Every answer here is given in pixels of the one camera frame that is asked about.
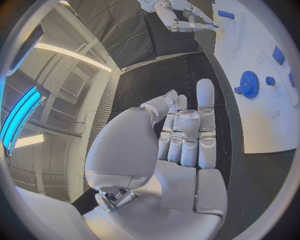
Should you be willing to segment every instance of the white robotic hand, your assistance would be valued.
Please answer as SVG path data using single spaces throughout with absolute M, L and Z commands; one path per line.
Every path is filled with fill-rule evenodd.
M 213 21 L 198 7 L 187 0 L 138 0 L 141 8 L 149 13 L 156 12 L 163 24 L 171 32 L 198 32 L 215 29 Z M 183 11 L 187 21 L 179 21 L 173 10 Z M 195 22 L 195 16 L 208 24 Z
M 131 191 L 153 176 L 158 141 L 153 130 L 177 101 L 175 90 L 132 107 L 111 120 L 94 140 L 85 162 L 88 184 L 99 191 L 98 204 L 108 212 L 131 201 Z

